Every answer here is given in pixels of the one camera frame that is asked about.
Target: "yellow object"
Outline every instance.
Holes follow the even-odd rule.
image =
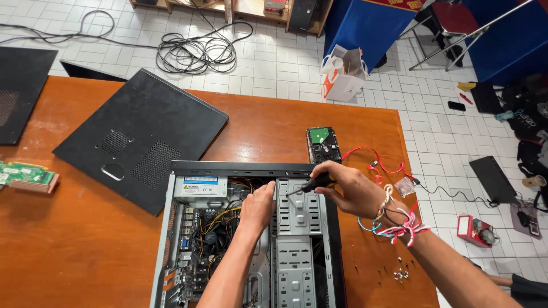
[[[459,82],[457,88],[461,89],[464,92],[470,92],[471,89],[476,87],[475,82]]]

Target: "red seat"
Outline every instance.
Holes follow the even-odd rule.
[[[462,4],[435,1],[431,6],[439,24],[447,32],[470,34],[480,27],[472,13]]]

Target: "plastic bag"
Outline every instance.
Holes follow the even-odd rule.
[[[406,197],[408,194],[415,192],[415,185],[411,182],[411,180],[405,176],[403,179],[398,181],[394,185],[394,187],[399,191],[399,194],[402,195],[402,197]]]

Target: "orange table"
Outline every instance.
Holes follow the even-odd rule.
[[[52,196],[0,191],[0,307],[149,306],[163,213],[150,215],[51,153],[121,85],[50,76],[19,146],[0,146],[2,160],[61,174]],[[387,168],[403,161],[410,172],[397,111],[190,92],[230,115],[203,160],[306,163],[306,129],[333,126],[342,153],[369,145]],[[367,166],[375,159],[363,150],[344,164],[372,179]],[[382,175],[391,183],[403,176]],[[395,283],[397,258],[412,259],[401,243],[361,230],[352,215],[339,212],[339,223],[348,307],[438,307],[417,262],[404,284]]]

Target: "black cable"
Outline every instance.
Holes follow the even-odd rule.
[[[167,33],[164,36],[162,36],[162,42],[160,43],[160,45],[156,47],[148,46],[148,45],[123,43],[123,42],[115,41],[113,39],[106,38],[105,36],[114,30],[116,23],[114,21],[114,18],[109,13],[103,10],[93,10],[86,13],[82,17],[82,21],[80,22],[80,29],[78,30],[78,32],[68,33],[64,35],[47,33],[47,32],[37,30],[27,26],[0,24],[0,27],[26,29],[34,32],[34,34],[37,35],[37,36],[12,37],[12,38],[8,38],[3,41],[0,41],[0,44],[7,43],[10,41],[15,41],[18,39],[43,40],[49,44],[59,44],[59,43],[68,41],[71,38],[78,38],[78,37],[96,38],[96,39],[102,39],[111,43],[116,43],[116,44],[125,45],[125,46],[156,49],[157,50],[156,65],[158,66],[160,70],[167,73],[187,73],[191,75],[197,75],[205,72],[207,69],[211,69],[213,71],[221,72],[221,73],[230,72],[236,67],[236,50],[233,44],[237,41],[246,39],[249,36],[251,36],[251,34],[253,34],[253,26],[244,21],[235,21],[219,29],[215,29],[215,27],[211,24],[211,22],[209,22],[209,20],[207,20],[207,18],[201,12],[199,7],[196,6],[194,2],[193,4],[195,5],[196,9],[198,9],[198,12],[202,15],[204,20],[212,27],[213,31],[206,35],[199,36],[199,37],[192,37],[192,38],[185,38],[183,35],[176,32]],[[107,15],[112,21],[112,26],[109,28],[108,31],[100,35],[88,35],[88,34],[82,33],[85,19],[89,15],[97,14],[97,13]],[[233,41],[227,39],[224,35],[222,35],[219,32],[220,30],[226,27],[236,25],[236,24],[248,25],[251,28],[251,32],[247,34],[246,36],[235,39]],[[212,35],[214,33],[216,33],[220,37],[209,37],[209,35]],[[210,55],[213,51],[217,53],[220,52],[220,54],[216,56]],[[227,69],[219,68],[220,65],[226,65],[226,64],[229,64],[230,67]]]
[[[498,204],[496,204],[496,205],[491,205],[490,203],[485,202],[485,200],[484,200],[483,198],[480,198],[480,197],[477,197],[477,198],[475,198],[474,200],[468,200],[468,197],[467,197],[466,194],[464,194],[462,191],[457,191],[455,195],[451,196],[451,195],[445,190],[445,188],[443,188],[443,187],[441,187],[441,186],[436,187],[436,189],[435,189],[434,191],[428,191],[428,189],[426,189],[426,187],[424,187],[422,184],[417,184],[417,185],[419,185],[419,186],[422,187],[424,190],[426,190],[427,193],[436,193],[436,191],[437,191],[438,189],[441,188],[441,189],[447,194],[447,196],[449,196],[449,197],[451,197],[451,198],[454,198],[454,197],[456,197],[459,193],[462,193],[463,196],[464,196],[464,198],[465,198],[468,202],[475,202],[476,200],[480,199],[480,200],[483,202],[483,204],[485,204],[485,206],[488,207],[488,208],[496,208],[497,206],[499,206]]]

